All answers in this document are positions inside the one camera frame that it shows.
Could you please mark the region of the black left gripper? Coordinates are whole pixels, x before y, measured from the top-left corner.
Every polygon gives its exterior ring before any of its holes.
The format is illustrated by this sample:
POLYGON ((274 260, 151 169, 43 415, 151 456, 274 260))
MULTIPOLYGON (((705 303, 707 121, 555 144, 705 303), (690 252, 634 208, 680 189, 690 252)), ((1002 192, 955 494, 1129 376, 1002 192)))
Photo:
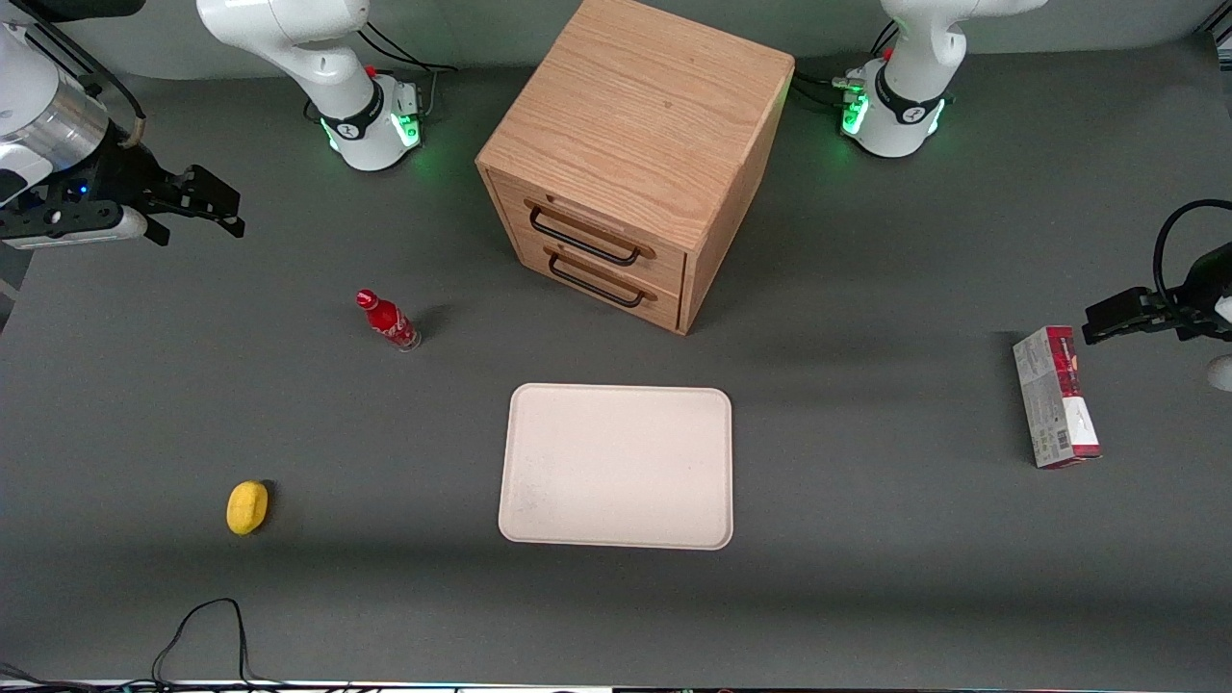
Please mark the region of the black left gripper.
POLYGON ((1198 258, 1184 281, 1168 290, 1170 308, 1149 289, 1127 289, 1115 297, 1115 303, 1088 307, 1082 327, 1084 343, 1095 346, 1117 335, 1167 332, 1170 321, 1175 321, 1179 342, 1204 337, 1230 343, 1230 317, 1218 311, 1223 305, 1230 313, 1230 289, 1231 244, 1225 243, 1198 258))

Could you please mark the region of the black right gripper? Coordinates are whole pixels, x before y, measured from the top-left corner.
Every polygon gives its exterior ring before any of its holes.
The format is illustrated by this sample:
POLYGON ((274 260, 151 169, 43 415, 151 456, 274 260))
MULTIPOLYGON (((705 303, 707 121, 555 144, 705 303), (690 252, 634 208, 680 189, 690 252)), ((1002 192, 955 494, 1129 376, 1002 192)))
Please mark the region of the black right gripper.
POLYGON ((111 146, 55 170, 25 146, 2 146, 4 240, 139 240, 169 245, 172 236, 245 236, 241 194, 208 171, 188 166, 168 180, 172 215, 152 215, 150 190, 168 175, 148 155, 111 146))

